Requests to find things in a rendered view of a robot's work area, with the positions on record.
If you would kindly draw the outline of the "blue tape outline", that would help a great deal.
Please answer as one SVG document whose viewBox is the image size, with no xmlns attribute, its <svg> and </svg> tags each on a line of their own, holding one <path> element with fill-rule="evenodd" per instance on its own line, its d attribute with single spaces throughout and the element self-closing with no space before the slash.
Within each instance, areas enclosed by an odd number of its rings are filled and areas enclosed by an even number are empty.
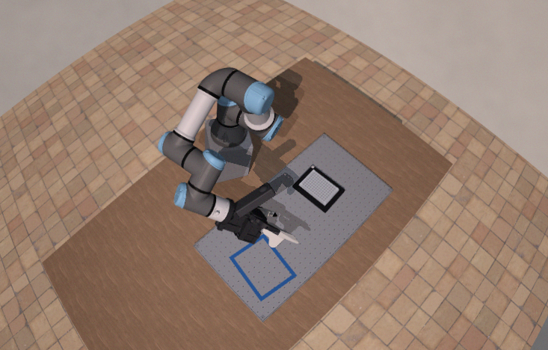
<svg viewBox="0 0 548 350">
<path fill-rule="evenodd" d="M 260 241 L 261 239 L 264 239 L 267 244 L 268 244 L 268 238 L 266 237 L 266 235 L 262 234 L 259 239 L 256 240 L 255 244 Z M 264 294 L 263 296 L 261 296 L 259 294 L 259 292 L 257 291 L 257 289 L 255 288 L 255 286 L 250 282 L 249 278 L 247 277 L 247 275 L 243 272 L 243 270 L 241 269 L 241 267 L 238 265 L 238 263 L 235 261 L 235 257 L 237 257 L 239 254 L 241 254 L 242 252 L 246 251 L 249 247 L 251 247 L 253 244 L 248 244 L 246 245 L 245 247 L 243 247 L 241 250 L 239 250 L 238 252 L 236 252 L 235 254 L 233 254 L 230 259 L 231 261 L 233 262 L 233 264 L 235 265 L 235 267 L 238 269 L 238 271 L 240 272 L 240 274 L 242 275 L 242 277 L 246 280 L 246 282 L 248 283 L 248 285 L 250 286 L 250 288 L 254 291 L 254 293 L 256 294 L 256 296 L 259 298 L 260 301 L 264 300 L 265 298 L 267 298 L 269 295 L 271 295 L 272 293 L 274 293 L 275 291 L 277 291 L 280 287 L 284 286 L 286 283 L 288 283 L 290 280 L 292 280 L 293 278 L 295 278 L 297 275 L 296 273 L 293 272 L 293 270 L 291 269 L 291 267 L 288 265 L 288 263 L 282 258 L 282 256 L 280 255 L 280 253 L 277 251 L 276 248 L 272 248 L 272 251 L 275 252 L 275 254 L 277 255 L 277 257 L 280 259 L 280 261 L 284 264 L 284 266 L 288 269 L 288 271 L 291 273 L 291 276 L 288 277 L 286 280 L 284 280 L 282 283 L 280 283 L 279 285 L 277 285 L 276 287 L 274 287 L 272 290 L 270 290 L 269 292 L 267 292 L 266 294 Z"/>
</svg>

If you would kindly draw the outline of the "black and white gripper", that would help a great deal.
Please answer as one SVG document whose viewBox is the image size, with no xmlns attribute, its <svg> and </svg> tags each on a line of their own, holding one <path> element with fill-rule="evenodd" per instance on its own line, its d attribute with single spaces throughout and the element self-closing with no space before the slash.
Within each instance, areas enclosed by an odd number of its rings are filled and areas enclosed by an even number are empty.
<svg viewBox="0 0 548 350">
<path fill-rule="evenodd" d="M 269 238 L 268 244 L 272 248 L 277 247 L 284 239 L 298 244 L 298 240 L 293 234 L 286 232 L 271 222 L 267 222 L 268 216 L 277 217 L 275 212 L 258 206 L 240 218 L 234 210 L 234 201 L 229 198 L 226 199 L 230 202 L 230 208 L 226 218 L 222 222 L 215 222 L 218 230 L 228 230 L 233 232 L 239 240 L 255 244 L 256 240 L 262 234 L 261 230 L 263 228 L 262 231 Z"/>
</svg>

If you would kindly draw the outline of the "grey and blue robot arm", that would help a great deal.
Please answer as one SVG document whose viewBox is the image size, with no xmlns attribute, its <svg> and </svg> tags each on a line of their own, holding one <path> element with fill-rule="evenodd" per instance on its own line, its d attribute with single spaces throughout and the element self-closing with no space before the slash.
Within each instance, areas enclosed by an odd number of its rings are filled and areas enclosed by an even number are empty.
<svg viewBox="0 0 548 350">
<path fill-rule="evenodd" d="M 191 174 L 188 183 L 181 182 L 176 189 L 176 206 L 220 222 L 226 218 L 229 200 L 211 193 L 226 159 L 214 150 L 199 150 L 194 146 L 195 137 L 217 101 L 217 117 L 211 126 L 217 145 L 237 147 L 247 130 L 271 141 L 283 123 L 271 107 L 273 100 L 272 88 L 232 67 L 216 70 L 201 81 L 179 125 L 158 142 L 164 156 Z M 266 182 L 235 202 L 235 212 L 241 218 L 273 196 L 275 192 Z"/>
</svg>

